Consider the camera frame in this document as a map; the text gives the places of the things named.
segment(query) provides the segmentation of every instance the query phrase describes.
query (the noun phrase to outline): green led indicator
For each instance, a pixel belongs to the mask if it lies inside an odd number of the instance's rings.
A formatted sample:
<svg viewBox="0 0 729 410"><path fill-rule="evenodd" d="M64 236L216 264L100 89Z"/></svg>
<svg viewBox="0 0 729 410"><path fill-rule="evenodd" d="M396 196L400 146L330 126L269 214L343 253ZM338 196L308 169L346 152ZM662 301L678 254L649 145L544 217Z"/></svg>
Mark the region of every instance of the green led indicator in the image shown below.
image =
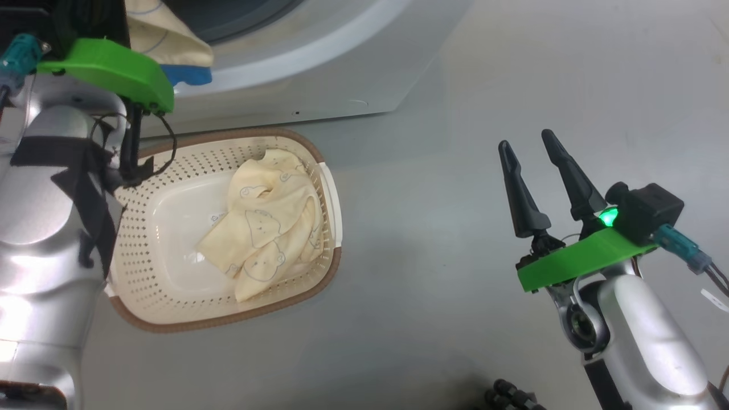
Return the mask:
<svg viewBox="0 0 729 410"><path fill-rule="evenodd" d="M600 219L605 224L605 226L612 226L612 222L615 220L616 217L617 217L617 208L605 209L600 214Z"/></svg>

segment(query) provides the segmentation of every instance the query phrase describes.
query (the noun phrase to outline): beige plastic basket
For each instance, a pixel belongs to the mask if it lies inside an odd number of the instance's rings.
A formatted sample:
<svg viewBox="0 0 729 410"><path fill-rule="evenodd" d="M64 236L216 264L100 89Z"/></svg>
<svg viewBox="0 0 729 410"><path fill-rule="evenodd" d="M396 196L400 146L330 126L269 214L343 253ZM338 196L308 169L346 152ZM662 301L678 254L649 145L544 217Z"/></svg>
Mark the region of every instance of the beige plastic basket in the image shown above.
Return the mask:
<svg viewBox="0 0 729 410"><path fill-rule="evenodd" d="M271 285L251 300L235 301L235 281L195 251L225 213L225 193L235 170L268 148L294 153L311 176L324 213L324 252L307 272ZM171 144L140 153L159 167ZM186 139L159 177L115 193L127 206L114 249L106 293L125 320L152 332L225 325L304 301L334 277L341 255L339 198L319 151L304 137L280 128L223 131Z"/></svg>

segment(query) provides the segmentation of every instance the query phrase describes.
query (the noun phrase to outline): floor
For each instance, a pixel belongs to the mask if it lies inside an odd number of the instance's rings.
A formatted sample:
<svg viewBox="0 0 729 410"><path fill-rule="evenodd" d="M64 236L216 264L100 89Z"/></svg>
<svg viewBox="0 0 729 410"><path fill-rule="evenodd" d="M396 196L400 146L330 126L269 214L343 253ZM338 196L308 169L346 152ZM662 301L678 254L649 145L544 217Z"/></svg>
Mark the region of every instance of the floor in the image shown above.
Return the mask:
<svg viewBox="0 0 729 410"><path fill-rule="evenodd" d="M550 232L577 232L539 132L603 192L657 182L678 227L729 266L729 5L709 0L477 0L406 101L291 125L322 151L344 216L338 276L300 305L155 335L102 298L86 408L458 409L505 378L549 409L599 406L547 294L524 294L496 145L509 139ZM729 314L676 258L644 275L716 383Z"/></svg>

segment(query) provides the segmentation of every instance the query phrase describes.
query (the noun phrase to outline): basket rim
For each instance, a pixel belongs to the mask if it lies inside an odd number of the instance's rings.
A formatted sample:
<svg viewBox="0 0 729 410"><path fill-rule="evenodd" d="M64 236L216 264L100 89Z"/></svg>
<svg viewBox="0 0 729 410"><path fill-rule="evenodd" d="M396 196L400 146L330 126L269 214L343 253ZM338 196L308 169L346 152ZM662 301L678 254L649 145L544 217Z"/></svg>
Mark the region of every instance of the basket rim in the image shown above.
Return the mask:
<svg viewBox="0 0 729 410"><path fill-rule="evenodd" d="M225 131L213 131L208 132L204 134L193 134L190 135L190 138L185 139L184 141L181 141L178 143L178 148L183 147L191 147L193 145L198 144L205 144L208 142L218 142L218 141L224 141L228 139L244 139L244 138L256 138L261 136L277 136L277 137L283 137L287 139L292 139L309 151L309 153L313 156L314 160L317 163L323 163L324 157L322 157L321 153L318 149L312 144L308 139L306 139L304 136L294 132L287 130L285 128L246 128L246 129L238 129L238 130L225 130ZM150 155L159 154L165 151L172 150L172 142L164 142L162 144L157 144L153 147L148 147L145 149L142 149L139 151L139 158L145 158L149 157ZM323 278L317 283L314 287L311 289L299 293L297 295L293 295L289 298L286 298L282 301L272 303L270 305L261 306L256 309L239 312L235 314L229 314L226 316L221 317L214 317L211 319L205 319L205 320L196 320L193 322L180 322L180 323L169 323L169 324L155 324L147 322L146 320L142 320L139 317L137 317L135 314L133 314L127 306L122 301L121 297L118 295L114 295L109 297L109 301L111 302L112 306L114 307L114 310L117 311L117 313L130 325L140 328L142 330L152 332L152 333L175 333L175 332L185 332L189 330L199 330L199 329L207 329L207 328L214 328L216 326L222 326L222 325L229 325L230 323L234 322L240 322L241 320L247 320L251 319L253 317L261 316L267 313L275 312L277 310L293 306L297 303L303 302L309 298L312 298L316 294L320 293L324 288L327 287L327 285L332 281L334 278L334 275L337 273L337 269L339 268L339 262L342 255L342 248L336 247L333 250L332 255L332 262L329 267L329 270L324 275Z"/></svg>

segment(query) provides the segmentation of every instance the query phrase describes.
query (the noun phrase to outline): washing machine drum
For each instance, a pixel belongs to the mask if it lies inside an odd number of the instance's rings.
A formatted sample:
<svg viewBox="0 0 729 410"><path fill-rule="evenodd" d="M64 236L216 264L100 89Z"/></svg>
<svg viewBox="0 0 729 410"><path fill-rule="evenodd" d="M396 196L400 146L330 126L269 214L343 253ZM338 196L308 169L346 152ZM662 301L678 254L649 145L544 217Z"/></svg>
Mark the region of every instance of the washing machine drum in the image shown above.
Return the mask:
<svg viewBox="0 0 729 410"><path fill-rule="evenodd" d="M285 16L303 0L167 0L165 4L204 42L214 45Z"/></svg>

